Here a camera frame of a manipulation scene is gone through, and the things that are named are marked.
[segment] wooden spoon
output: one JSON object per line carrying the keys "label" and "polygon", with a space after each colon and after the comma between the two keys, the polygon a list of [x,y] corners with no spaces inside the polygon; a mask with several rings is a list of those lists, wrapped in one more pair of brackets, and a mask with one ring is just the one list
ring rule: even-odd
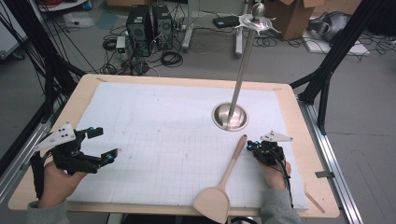
{"label": "wooden spoon", "polygon": [[225,184],[247,140],[248,137],[245,134],[239,139],[233,158],[221,181],[215,187],[201,191],[194,201],[193,207],[198,210],[198,212],[218,223],[225,223],[227,220],[230,200],[225,192]]}

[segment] wooden table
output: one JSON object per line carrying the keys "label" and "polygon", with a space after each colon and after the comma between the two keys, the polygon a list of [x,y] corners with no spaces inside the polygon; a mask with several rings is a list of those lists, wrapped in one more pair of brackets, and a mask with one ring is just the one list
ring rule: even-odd
{"label": "wooden table", "polygon": [[[95,93],[96,87],[101,82],[228,89],[233,89],[235,85],[234,81],[223,80],[86,75],[78,83],[78,86],[53,127],[60,127],[65,122],[70,121],[73,127],[76,128],[82,114]],[[315,172],[323,171],[323,167],[291,87],[287,84],[244,82],[242,89],[274,91],[276,93],[288,134],[293,136],[292,148],[300,169],[305,195],[309,202],[309,209],[300,211],[299,215],[301,217],[338,217],[339,209],[327,178],[317,178],[315,175]],[[33,175],[29,168],[8,202],[8,207],[12,210],[25,210],[26,205],[35,200]],[[70,202],[68,209],[70,211],[79,212],[143,213],[181,216],[199,215],[192,206]],[[257,217],[259,212],[258,209],[231,208],[229,215]]]}

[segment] sleeve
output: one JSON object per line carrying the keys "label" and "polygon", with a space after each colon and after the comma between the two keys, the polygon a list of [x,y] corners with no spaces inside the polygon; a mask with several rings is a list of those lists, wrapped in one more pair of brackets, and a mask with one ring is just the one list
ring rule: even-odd
{"label": "sleeve", "polygon": [[66,216],[67,201],[51,208],[38,208],[38,202],[27,206],[27,224],[69,224]]}
{"label": "sleeve", "polygon": [[264,206],[260,210],[262,224],[301,223],[297,212],[290,206],[287,190],[267,189],[264,195]]}

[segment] concrete floor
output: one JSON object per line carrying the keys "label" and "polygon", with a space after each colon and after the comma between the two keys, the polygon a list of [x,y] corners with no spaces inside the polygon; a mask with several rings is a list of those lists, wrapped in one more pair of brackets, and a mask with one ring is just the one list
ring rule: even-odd
{"label": "concrete floor", "polygon": [[[103,9],[89,12],[94,21]],[[113,27],[125,23],[118,17]],[[200,17],[198,25],[214,28],[211,17]],[[93,27],[71,31],[69,36],[93,67],[104,63],[103,36],[108,29]],[[92,70],[61,35],[72,64]],[[374,49],[375,44],[367,46]],[[178,68],[156,67],[161,77],[236,80],[240,59],[233,55],[233,35],[195,30],[191,49],[182,53]],[[332,78],[326,131],[346,182],[365,223],[395,223],[396,175],[391,170],[396,151],[396,53],[371,51],[360,62],[347,56]],[[315,71],[325,55],[308,53],[302,44],[291,47],[276,41],[272,48],[254,47],[246,81],[291,83]],[[0,156],[24,128],[44,101],[35,71],[28,59],[0,61]],[[146,76],[156,77],[149,70]],[[304,87],[295,90],[300,93]],[[24,223],[25,212],[10,211],[7,200],[0,206],[1,223]],[[107,214],[69,213],[72,223],[106,223]],[[303,218],[303,223],[347,223],[344,215],[334,219]]]}

